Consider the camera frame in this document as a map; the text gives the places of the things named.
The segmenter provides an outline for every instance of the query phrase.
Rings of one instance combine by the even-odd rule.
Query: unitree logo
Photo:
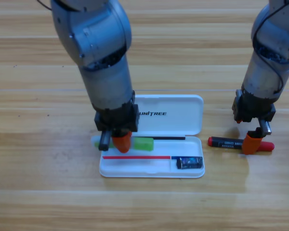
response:
[[[166,116],[167,112],[140,112],[141,116]]]

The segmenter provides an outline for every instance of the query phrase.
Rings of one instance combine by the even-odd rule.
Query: robotic arm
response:
[[[263,137],[271,134],[269,122],[289,78],[289,0],[269,0],[251,33],[254,48],[242,87],[236,90],[232,109],[237,123],[258,118],[260,127],[249,131],[243,153],[253,154]]]
[[[51,0],[61,43],[78,65],[102,131],[99,150],[125,153],[138,129],[139,110],[126,58],[131,26],[118,0]]]

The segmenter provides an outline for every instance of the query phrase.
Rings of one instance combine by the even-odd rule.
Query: wooden table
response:
[[[94,110],[50,11],[0,0],[0,231],[289,231],[289,81],[265,138],[271,155],[207,146],[209,136],[243,138],[257,126],[238,125],[231,106],[266,3],[122,1],[137,93],[205,102],[206,174],[167,180],[100,176]]]

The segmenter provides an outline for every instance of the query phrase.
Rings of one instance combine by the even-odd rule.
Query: table surface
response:
[[[51,12],[0,0],[0,231],[289,231],[289,81],[271,123],[272,153],[210,148],[243,138],[231,106],[252,54],[252,23],[266,0],[122,0],[137,94],[204,99],[205,175],[107,179],[77,67]]]

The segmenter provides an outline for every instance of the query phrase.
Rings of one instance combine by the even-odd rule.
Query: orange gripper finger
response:
[[[131,131],[122,137],[112,137],[112,142],[121,153],[127,153],[131,147]]]
[[[252,138],[248,134],[242,144],[242,151],[245,155],[255,154],[261,145],[262,138]]]

